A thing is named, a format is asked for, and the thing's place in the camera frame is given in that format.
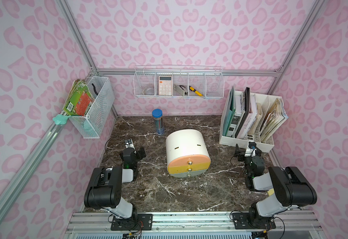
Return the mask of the yellow drawer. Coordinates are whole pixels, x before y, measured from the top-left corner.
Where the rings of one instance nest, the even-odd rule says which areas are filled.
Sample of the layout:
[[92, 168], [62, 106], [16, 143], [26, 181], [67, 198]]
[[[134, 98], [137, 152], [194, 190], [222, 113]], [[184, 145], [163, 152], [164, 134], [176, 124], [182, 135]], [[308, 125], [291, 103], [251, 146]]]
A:
[[185, 163], [184, 165], [180, 166], [169, 166], [168, 172], [170, 174], [191, 174], [191, 175], [198, 175], [206, 172], [209, 169], [210, 162], [204, 162], [204, 163], [195, 163], [193, 162], [191, 165], [188, 163]]

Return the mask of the white round drawer cabinet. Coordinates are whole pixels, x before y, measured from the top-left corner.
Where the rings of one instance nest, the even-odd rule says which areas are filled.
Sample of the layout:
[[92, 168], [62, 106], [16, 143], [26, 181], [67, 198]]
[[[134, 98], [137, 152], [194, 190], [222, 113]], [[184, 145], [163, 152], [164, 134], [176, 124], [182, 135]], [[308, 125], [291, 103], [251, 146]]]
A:
[[211, 163], [203, 135], [195, 129], [182, 129], [171, 133], [166, 138], [166, 154], [167, 169], [169, 166], [185, 163]]

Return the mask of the grey bottom drawer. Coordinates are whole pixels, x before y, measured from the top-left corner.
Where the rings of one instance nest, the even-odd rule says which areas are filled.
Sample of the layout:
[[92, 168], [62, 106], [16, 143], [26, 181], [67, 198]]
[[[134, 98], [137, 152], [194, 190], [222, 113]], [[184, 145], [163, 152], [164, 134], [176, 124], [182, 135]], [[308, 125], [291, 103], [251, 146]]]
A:
[[171, 174], [171, 176], [176, 177], [176, 178], [187, 178], [187, 177], [198, 176], [198, 175], [204, 174], [205, 172], [206, 172], [206, 170], [188, 171], [188, 172], [183, 172], [183, 173]]

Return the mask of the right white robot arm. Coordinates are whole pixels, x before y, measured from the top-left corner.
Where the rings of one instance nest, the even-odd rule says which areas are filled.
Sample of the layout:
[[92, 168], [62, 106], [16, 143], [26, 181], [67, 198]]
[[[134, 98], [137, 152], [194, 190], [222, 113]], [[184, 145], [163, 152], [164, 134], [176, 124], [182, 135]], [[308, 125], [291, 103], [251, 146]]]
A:
[[248, 223], [255, 228], [260, 224], [269, 225], [276, 214], [313, 205], [318, 199], [315, 189], [297, 167], [271, 166], [265, 173], [265, 160], [261, 154], [253, 141], [245, 150], [235, 146], [234, 157], [244, 163], [247, 189], [251, 192], [274, 191], [266, 199], [254, 202], [246, 213]]

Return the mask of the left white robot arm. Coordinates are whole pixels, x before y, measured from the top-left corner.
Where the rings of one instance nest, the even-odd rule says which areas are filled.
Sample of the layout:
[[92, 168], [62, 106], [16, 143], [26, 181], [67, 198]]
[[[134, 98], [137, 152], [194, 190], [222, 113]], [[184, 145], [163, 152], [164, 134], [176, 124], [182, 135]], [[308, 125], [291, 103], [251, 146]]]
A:
[[137, 223], [137, 210], [122, 197], [122, 185], [138, 177], [138, 162], [146, 157], [145, 149], [125, 148], [120, 153], [122, 166], [93, 169], [84, 194], [84, 206], [106, 210], [121, 222]]

